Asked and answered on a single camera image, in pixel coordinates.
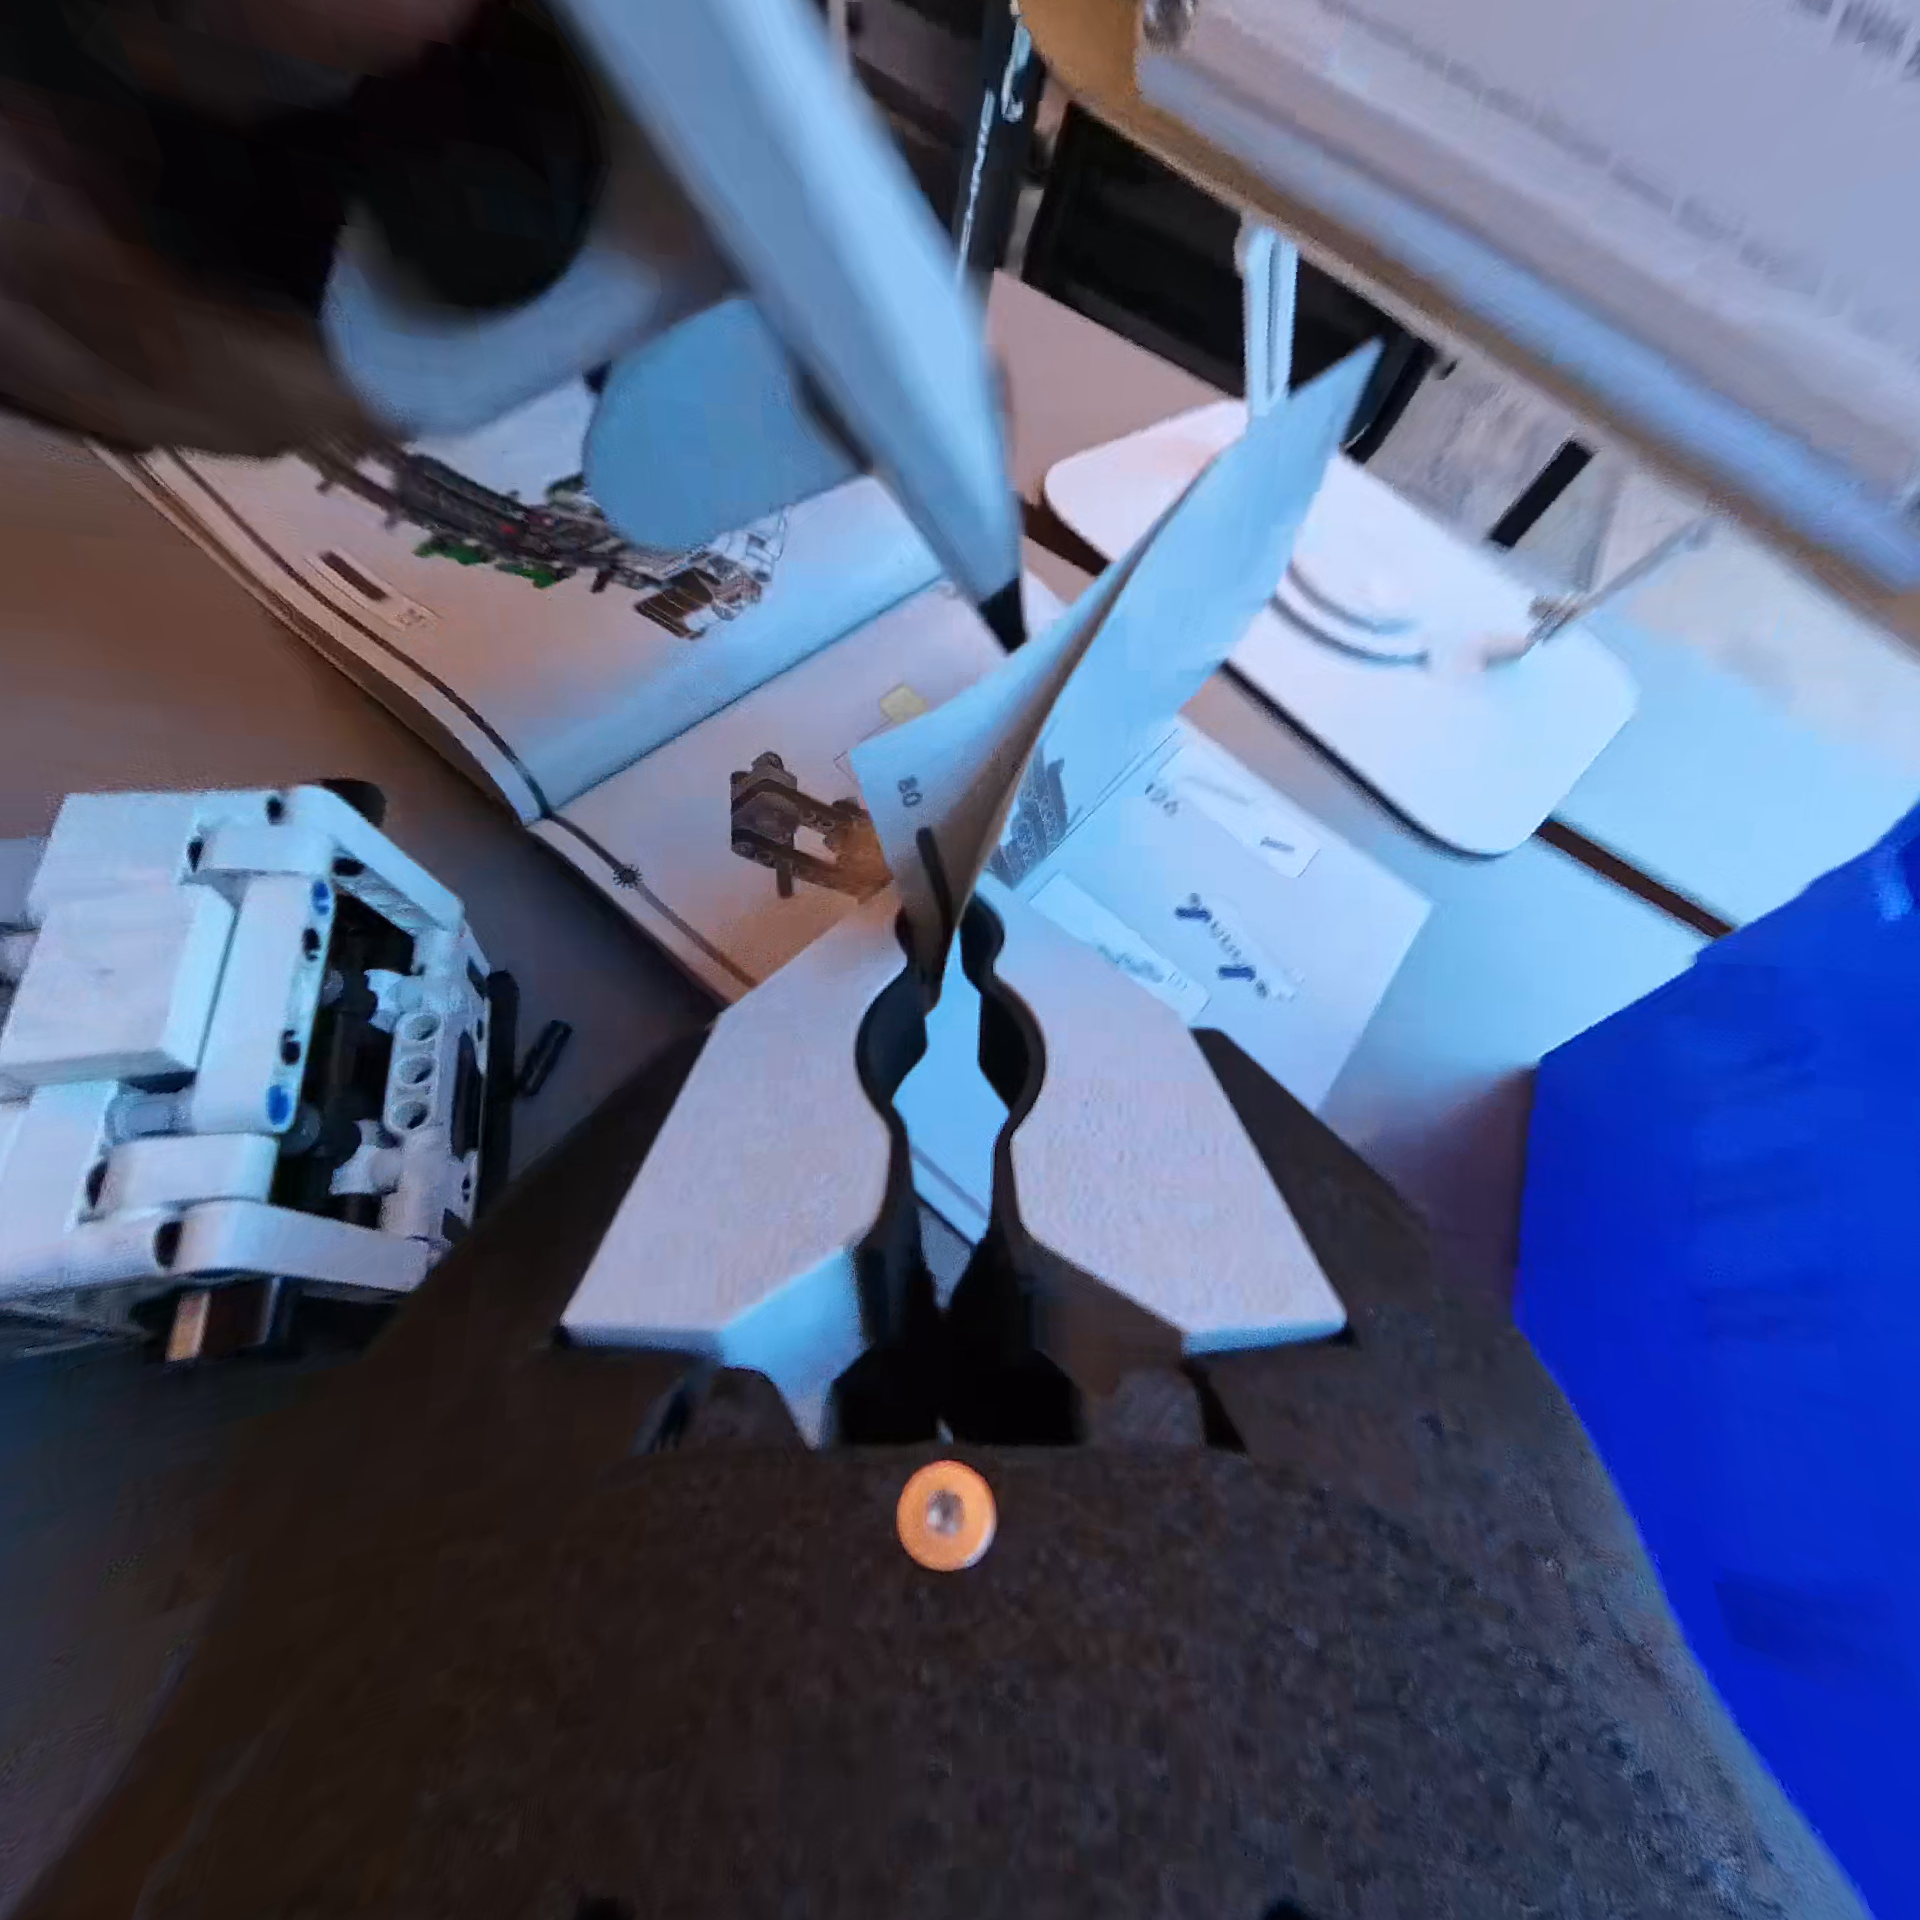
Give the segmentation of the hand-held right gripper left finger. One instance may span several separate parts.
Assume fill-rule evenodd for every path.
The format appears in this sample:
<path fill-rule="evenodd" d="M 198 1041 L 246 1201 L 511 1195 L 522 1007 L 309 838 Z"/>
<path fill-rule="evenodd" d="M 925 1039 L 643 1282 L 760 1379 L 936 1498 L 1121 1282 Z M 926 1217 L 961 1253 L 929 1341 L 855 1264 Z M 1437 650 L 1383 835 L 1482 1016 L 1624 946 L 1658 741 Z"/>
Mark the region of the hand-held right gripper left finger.
<path fill-rule="evenodd" d="M 708 1030 L 559 1334 L 758 1371 L 805 1444 L 835 1381 L 925 1334 L 896 1093 L 925 1057 L 899 903 L 864 903 Z"/>

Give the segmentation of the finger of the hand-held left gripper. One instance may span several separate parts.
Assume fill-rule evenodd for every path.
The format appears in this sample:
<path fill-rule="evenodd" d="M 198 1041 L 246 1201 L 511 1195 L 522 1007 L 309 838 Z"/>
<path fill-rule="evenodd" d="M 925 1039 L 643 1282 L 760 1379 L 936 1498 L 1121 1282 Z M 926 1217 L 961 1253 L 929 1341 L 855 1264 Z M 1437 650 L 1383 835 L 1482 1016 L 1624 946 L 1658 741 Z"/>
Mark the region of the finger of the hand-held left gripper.
<path fill-rule="evenodd" d="M 1021 514 L 962 268 L 814 2 L 555 2 L 839 439 L 1006 654 Z"/>

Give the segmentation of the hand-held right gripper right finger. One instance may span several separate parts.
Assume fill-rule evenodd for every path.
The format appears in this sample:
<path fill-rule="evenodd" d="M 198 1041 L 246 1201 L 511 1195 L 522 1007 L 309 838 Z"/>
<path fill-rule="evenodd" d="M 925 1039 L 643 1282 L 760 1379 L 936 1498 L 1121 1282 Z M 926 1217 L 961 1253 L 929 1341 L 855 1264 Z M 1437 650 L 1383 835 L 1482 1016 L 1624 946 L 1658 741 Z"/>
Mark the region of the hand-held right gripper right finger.
<path fill-rule="evenodd" d="M 1329 1339 L 1344 1306 L 1205 1041 L 1019 898 L 976 898 L 962 967 L 1006 1104 L 990 1239 L 1048 1360 L 1205 1360 Z"/>

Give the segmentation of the lego instruction booklet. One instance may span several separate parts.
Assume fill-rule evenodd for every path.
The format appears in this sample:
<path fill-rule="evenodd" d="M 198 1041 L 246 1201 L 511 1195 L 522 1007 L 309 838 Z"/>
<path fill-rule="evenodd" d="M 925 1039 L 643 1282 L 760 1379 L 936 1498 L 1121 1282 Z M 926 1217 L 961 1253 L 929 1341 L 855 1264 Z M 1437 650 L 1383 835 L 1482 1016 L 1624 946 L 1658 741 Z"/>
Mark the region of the lego instruction booklet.
<path fill-rule="evenodd" d="M 360 465 L 99 456 L 735 1003 L 885 881 L 851 752 L 1000 650 L 868 476 L 676 559 L 629 548 L 585 484 L 593 404 L 579 378 Z M 1187 721 L 1101 801 L 1048 752 L 979 893 L 1312 1112 L 1431 915 Z"/>

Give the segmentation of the lego truck model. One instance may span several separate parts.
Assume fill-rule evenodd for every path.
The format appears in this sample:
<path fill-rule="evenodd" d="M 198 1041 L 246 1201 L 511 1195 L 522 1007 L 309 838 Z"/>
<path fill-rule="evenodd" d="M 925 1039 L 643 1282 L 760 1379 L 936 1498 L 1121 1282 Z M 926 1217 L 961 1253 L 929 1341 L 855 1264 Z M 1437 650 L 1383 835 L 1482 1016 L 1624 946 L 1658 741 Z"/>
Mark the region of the lego truck model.
<path fill-rule="evenodd" d="M 360 1336 L 492 1205 L 520 990 L 381 806 L 101 789 L 4 844 L 4 1346 Z"/>

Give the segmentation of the person's left hand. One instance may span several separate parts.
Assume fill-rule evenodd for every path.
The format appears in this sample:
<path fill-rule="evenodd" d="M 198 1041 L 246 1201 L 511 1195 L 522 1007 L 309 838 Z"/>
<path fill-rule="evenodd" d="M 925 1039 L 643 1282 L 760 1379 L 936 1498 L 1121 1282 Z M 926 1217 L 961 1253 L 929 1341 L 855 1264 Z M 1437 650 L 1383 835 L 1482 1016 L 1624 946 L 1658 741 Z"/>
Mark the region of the person's left hand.
<path fill-rule="evenodd" d="M 161 259 L 109 158 L 17 83 L 4 85 L 4 414 L 116 451 L 237 461 L 389 439 L 313 319 Z"/>

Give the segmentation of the blue plastic bin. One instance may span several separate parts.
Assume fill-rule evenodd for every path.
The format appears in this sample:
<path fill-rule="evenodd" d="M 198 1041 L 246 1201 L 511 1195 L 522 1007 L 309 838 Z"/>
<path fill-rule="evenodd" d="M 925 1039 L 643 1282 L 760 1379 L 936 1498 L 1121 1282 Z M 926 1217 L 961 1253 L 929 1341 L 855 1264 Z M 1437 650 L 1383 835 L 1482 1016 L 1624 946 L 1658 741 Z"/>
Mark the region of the blue plastic bin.
<path fill-rule="evenodd" d="M 1517 1327 L 1696 1660 L 1917 1918 L 1917 814 L 1533 1071 Z"/>

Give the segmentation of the printed instruction sheet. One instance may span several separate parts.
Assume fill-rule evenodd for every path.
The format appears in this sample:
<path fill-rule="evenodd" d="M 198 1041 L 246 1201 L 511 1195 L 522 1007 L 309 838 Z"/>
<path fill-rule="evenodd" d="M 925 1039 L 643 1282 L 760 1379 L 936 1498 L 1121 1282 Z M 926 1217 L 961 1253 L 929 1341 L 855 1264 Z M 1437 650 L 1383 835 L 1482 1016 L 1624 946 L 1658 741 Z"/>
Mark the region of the printed instruction sheet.
<path fill-rule="evenodd" d="M 1917 2 L 1196 2 L 1139 95 L 1290 131 L 1917 507 Z"/>

